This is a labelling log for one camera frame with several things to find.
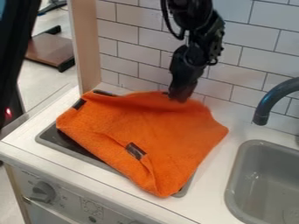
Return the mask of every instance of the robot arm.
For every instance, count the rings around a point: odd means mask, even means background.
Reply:
[[[222,39],[225,22],[212,7],[212,0],[161,0],[161,9],[170,33],[184,39],[189,32],[188,44],[180,46],[170,63],[172,82],[169,97],[185,102],[198,84],[207,66],[218,63],[224,50]],[[170,25],[169,12],[181,28],[175,33]]]

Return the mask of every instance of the white countertop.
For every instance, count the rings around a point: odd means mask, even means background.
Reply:
[[[118,95],[129,92],[107,84],[100,84],[100,89]],[[78,98],[78,90],[74,88],[12,132],[3,142],[17,148],[1,144],[0,157],[8,163],[15,164],[14,161],[18,161],[40,169],[138,213],[155,217],[162,223],[242,223],[231,215],[224,201],[224,191],[239,146],[247,140],[262,139],[299,150],[295,136],[236,121],[229,115],[213,111],[216,120],[230,130],[229,134],[199,166],[191,187],[183,198],[159,199],[140,190],[124,177],[35,142],[35,136]]]

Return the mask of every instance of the white tile wall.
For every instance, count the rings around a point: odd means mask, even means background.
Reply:
[[[202,95],[209,95],[223,100],[229,100],[233,86],[224,82],[199,79],[195,92]]]
[[[170,33],[163,31],[152,31],[148,29],[139,29],[139,44],[149,46],[167,52],[174,52],[184,44],[184,41],[177,40]]]
[[[274,50],[279,31],[250,24],[226,23],[225,42]]]
[[[224,44],[223,47],[225,48],[225,51],[221,53],[221,57],[219,57],[219,62],[237,66],[239,63],[242,47],[239,45],[228,44]]]
[[[228,21],[246,23],[249,19],[252,0],[214,0],[215,9]]]
[[[139,5],[145,8],[160,10],[160,0],[139,0]]]
[[[97,1],[96,12],[97,18],[116,21],[115,3]]]
[[[125,74],[120,74],[119,84],[122,88],[127,88],[134,91],[158,90],[158,84],[154,82],[137,79]]]
[[[100,37],[115,39],[133,44],[138,43],[138,28],[126,25],[98,20],[98,33]]]
[[[282,31],[278,40],[276,51],[299,56],[299,33],[293,31]]]
[[[299,100],[292,99],[292,102],[289,104],[287,115],[299,118]]]
[[[265,94],[266,93],[258,90],[235,86],[233,87],[232,102],[238,102],[256,108],[261,101],[261,98]],[[275,104],[272,111],[285,114],[289,105],[289,101],[290,99],[288,97],[282,98]]]
[[[192,98],[205,100],[215,115],[251,122],[271,88],[299,76],[299,0],[213,3],[226,21],[225,51],[205,70]],[[97,12],[103,81],[135,91],[167,90],[172,53],[186,41],[168,32],[160,0],[98,0]],[[299,92],[280,100],[268,127],[299,135],[298,105]]]
[[[236,119],[250,123],[254,117],[254,108],[229,101],[222,101],[207,96],[205,105],[213,111],[216,119],[217,116],[232,115]]]
[[[250,24],[299,32],[298,20],[298,7],[255,1]]]
[[[101,81],[112,85],[118,85],[118,73],[101,69]]]
[[[290,0],[289,3],[293,5],[299,5],[299,0]]]
[[[117,56],[117,41],[109,38],[99,38],[100,53]]]
[[[299,57],[277,52],[244,48],[240,65],[275,74],[299,76]]]
[[[127,59],[102,54],[101,67],[117,73],[138,76],[138,63]]]
[[[209,73],[210,79],[260,90],[265,77],[266,73],[263,72],[220,63],[217,66],[211,66]]]
[[[119,3],[119,4],[132,4],[138,5],[138,0],[108,0],[109,2]]]
[[[155,30],[162,29],[162,15],[159,10],[117,4],[117,21]]]
[[[160,51],[140,45],[118,42],[118,56],[152,66],[160,65]]]

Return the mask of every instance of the orange towel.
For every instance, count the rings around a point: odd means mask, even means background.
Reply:
[[[226,135],[207,107],[161,92],[84,94],[57,128],[158,197],[177,193]]]

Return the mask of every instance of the faucet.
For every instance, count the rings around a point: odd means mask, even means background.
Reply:
[[[299,91],[299,77],[286,80],[272,88],[260,101],[255,110],[253,122],[257,125],[266,125],[272,107],[284,96]]]

